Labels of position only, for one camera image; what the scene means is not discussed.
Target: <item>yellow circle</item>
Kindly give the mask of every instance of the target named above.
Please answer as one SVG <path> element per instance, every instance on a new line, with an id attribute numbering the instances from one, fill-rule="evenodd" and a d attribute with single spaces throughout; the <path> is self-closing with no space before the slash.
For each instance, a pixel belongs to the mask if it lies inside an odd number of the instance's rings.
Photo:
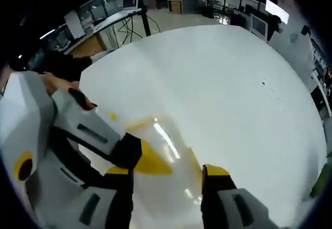
<path id="1" fill-rule="evenodd" d="M 13 173 L 14 173 L 14 177 L 17 179 L 17 180 L 20 180 L 19 179 L 19 172 L 20 172 L 20 169 L 23 165 L 23 163 L 26 161 L 26 160 L 29 160 L 31 159 L 32 160 L 32 153 L 31 151 L 29 150 L 26 150 L 24 151 L 21 156 L 15 161 L 15 164 L 14 164 L 14 167 L 13 167 Z"/>

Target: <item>floor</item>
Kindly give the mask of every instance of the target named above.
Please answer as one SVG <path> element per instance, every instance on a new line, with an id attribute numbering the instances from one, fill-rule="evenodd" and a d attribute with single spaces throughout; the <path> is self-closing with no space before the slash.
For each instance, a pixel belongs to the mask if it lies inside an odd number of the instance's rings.
<path id="1" fill-rule="evenodd" d="M 164 31 L 169 31 L 173 29 L 178 29 L 178 28 L 185 28 L 188 26 L 195 26 L 195 25 L 213 25 L 213 24 L 220 24 L 217 19 L 210 19 L 207 17 L 204 17 L 202 15 L 179 15 L 179 14 L 174 14 L 172 12 L 169 12 L 168 9 L 150 9 L 147 12 L 148 17 L 151 19 L 155 20 L 160 28 L 161 32 Z M 150 31 L 151 35 L 159 33 L 159 29 L 157 25 L 148 18 L 149 21 L 149 26 L 150 26 Z M 118 32 L 118 29 L 122 27 L 122 22 L 119 22 L 115 25 L 115 31 L 116 31 L 116 36 L 118 40 L 119 46 L 121 46 L 122 42 L 126 38 L 126 33 L 123 33 L 121 31 L 126 31 L 125 28 L 122 28 L 120 32 Z M 128 22 L 129 28 L 131 28 L 131 21 L 129 20 Z M 133 17 L 133 27 L 134 31 L 141 35 L 142 37 L 145 37 L 145 31 L 142 23 L 142 18 L 141 16 L 134 16 Z M 133 34 L 132 36 L 132 41 L 137 41 L 141 39 L 138 35 Z M 125 43 L 123 45 L 129 44 L 130 43 L 130 35 L 126 39 Z"/>

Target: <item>ceiling light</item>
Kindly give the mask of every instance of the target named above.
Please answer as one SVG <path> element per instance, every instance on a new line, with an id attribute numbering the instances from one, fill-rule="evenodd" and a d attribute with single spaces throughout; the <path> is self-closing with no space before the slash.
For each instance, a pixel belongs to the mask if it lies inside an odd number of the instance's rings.
<path id="1" fill-rule="evenodd" d="M 154 124 L 154 128 L 157 130 L 157 132 L 159 134 L 161 134 L 161 136 L 165 139 L 165 141 L 167 142 L 168 146 L 171 148 L 171 150 L 173 151 L 173 154 L 175 155 L 176 159 L 180 159 L 180 155 L 178 154 L 178 151 L 176 150 L 172 140 L 170 139 L 170 137 L 166 134 L 166 132 L 160 127 L 160 125 L 158 123 Z"/>
<path id="2" fill-rule="evenodd" d="M 49 31 L 48 33 L 45 33 L 42 37 L 40 37 L 39 39 L 43 39 L 45 38 L 47 35 L 51 34 L 52 32 L 54 32 L 55 29 L 53 29 L 52 31 Z"/>

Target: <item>robotic arm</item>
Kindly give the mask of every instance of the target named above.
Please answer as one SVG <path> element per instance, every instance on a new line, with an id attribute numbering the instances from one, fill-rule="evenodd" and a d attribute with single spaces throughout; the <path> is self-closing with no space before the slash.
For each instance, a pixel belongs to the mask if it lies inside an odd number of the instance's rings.
<path id="1" fill-rule="evenodd" d="M 83 99 L 80 92 L 63 89 L 50 97 L 38 74 L 12 73 L 0 97 L 2 160 L 22 202 L 25 185 L 38 186 L 32 189 L 39 189 L 39 197 L 29 200 L 41 226 L 126 228 L 132 171 L 144 172 L 147 143 L 97 109 L 87 110 Z M 68 139 L 123 169 L 100 175 Z M 172 172 L 162 164 L 166 174 Z M 74 188 L 75 195 L 69 192 Z"/>

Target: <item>desk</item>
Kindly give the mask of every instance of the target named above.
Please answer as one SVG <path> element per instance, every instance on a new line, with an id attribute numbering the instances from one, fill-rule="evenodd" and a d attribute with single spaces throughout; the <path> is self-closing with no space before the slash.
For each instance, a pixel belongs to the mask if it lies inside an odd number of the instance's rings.
<path id="1" fill-rule="evenodd" d="M 147 20 L 144 10 L 141 8 L 137 10 L 122 10 L 109 16 L 103 22 L 96 25 L 92 33 L 85 35 L 75 45 L 67 49 L 65 54 L 70 53 L 74 57 L 90 57 L 98 52 L 117 48 L 115 39 L 113 39 L 114 35 L 109 34 L 106 31 L 106 28 L 126 18 L 138 14 L 142 15 L 146 36 L 151 35 L 149 25 L 145 23 Z"/>
<path id="2" fill-rule="evenodd" d="M 169 117 L 200 165 L 227 169 L 279 226 L 294 221 L 326 162 L 305 85 L 238 26 L 192 26 L 130 43 L 85 69 L 80 89 L 122 125 Z"/>
<path id="3" fill-rule="evenodd" d="M 103 22 L 96 25 L 93 29 L 93 34 L 99 33 L 100 31 L 104 30 L 105 28 L 109 27 L 110 25 L 113 25 L 121 20 L 124 20 L 126 18 L 129 18 L 133 15 L 137 15 L 142 11 L 141 8 L 137 10 L 122 10 L 120 12 L 117 12 L 116 14 L 113 14 L 106 18 Z"/>

